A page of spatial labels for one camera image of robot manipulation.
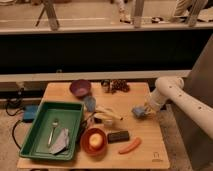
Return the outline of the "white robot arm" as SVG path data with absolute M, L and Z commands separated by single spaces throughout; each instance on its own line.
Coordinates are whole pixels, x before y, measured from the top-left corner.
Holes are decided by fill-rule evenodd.
M 157 112 L 171 100 L 213 139 L 213 108 L 186 93 L 183 86 L 184 80 L 181 77 L 157 78 L 155 89 L 146 98 L 146 112 Z

